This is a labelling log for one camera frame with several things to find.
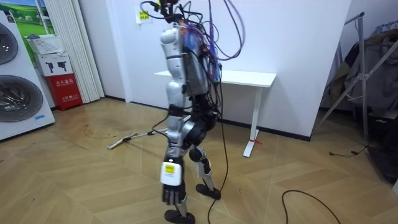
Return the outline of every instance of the white table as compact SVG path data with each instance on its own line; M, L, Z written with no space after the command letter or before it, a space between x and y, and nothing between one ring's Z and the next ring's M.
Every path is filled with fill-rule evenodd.
M155 75L170 76L169 71L157 72ZM259 73L259 72L242 72L242 71L228 71L223 70L222 83L230 83L235 85L247 85L257 88L256 98L254 99L253 118L251 123L250 140L243 152L243 156L250 157L253 150L254 143L259 133L257 129L257 121L261 107L261 94L263 88L270 88L275 80L275 73Z

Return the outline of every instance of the red box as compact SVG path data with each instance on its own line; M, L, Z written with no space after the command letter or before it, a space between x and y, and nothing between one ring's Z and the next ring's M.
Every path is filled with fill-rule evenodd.
M75 74L53 75L45 79L57 109L64 111L83 104Z

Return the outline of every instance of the clothing rack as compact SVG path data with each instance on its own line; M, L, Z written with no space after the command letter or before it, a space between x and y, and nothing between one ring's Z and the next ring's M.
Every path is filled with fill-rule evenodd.
M355 84L358 82L361 82L362 85L362 96L359 98L362 98L363 103L362 103L362 112L363 112L363 138L365 142L369 142L369 131L368 131L368 106L367 106L367 101L366 101L366 81L373 75L373 73L388 59L388 57L395 51L396 48L398 48L398 41L395 42L395 44L389 49L389 51L380 59L380 61L368 72L366 73L366 61L365 61L365 44L364 44L364 33L363 33L363 16L365 15L364 12L358 14L357 16L354 16L352 19L349 19L348 21L345 22L345 25L349 24L350 22L357 21L358 20L358 37L359 37L359 57L360 57L360 68L357 76L353 79L351 84L346 88L346 90L340 95L340 97L337 99L335 104L326 112L326 114L323 116L321 121L315 126L313 129L316 130L318 129L322 123L329 117L331 112L340 104L340 102L344 99L344 97L348 97L349 100L353 100L351 96L349 96L349 92L354 88ZM376 30L374 31L375 34L378 34L379 32L385 32L386 30L383 30L383 28L388 28L390 29L393 26L398 26L398 20L395 22L388 22L386 24L380 25L376 27ZM338 45L337 49L337 59L338 63L342 64L343 62L343 57L341 55L341 46L340 43Z

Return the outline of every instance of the white wall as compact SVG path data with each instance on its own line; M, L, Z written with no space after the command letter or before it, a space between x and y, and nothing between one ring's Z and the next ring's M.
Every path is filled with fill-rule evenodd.
M397 9L398 1L396 0L352 0L346 20L351 19L361 12L365 12L365 16L363 17L363 25L364 36L366 38L372 34L377 26L398 19ZM356 32L354 22L344 26L340 41L344 60L349 50L358 41L358 33ZM332 66L330 70L329 81L333 79L335 73L336 67ZM331 102L329 97L325 96L322 101L322 106L330 107L332 103L334 102ZM342 102L339 109L349 110L351 107L352 105L345 100Z
M122 76L129 78L133 101L167 108L168 77L159 34L170 25L154 20L138 25L132 14L137 1L108 0L115 27ZM220 47L229 54L238 48L233 23L222 1L213 2ZM348 12L348 0L234 0L246 25L247 42L239 58L225 70L276 72L274 86L264 92L259 125L310 136ZM207 1L193 1L194 11L208 17ZM255 90L223 85L224 118L251 123Z
M106 0L79 0L105 95L125 98Z

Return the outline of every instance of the yellow label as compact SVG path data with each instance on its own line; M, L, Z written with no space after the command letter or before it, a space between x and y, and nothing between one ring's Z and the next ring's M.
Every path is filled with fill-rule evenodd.
M139 12L139 18L140 20L148 20L149 19L148 11Z
M174 166L166 165L166 172L169 174L174 174Z

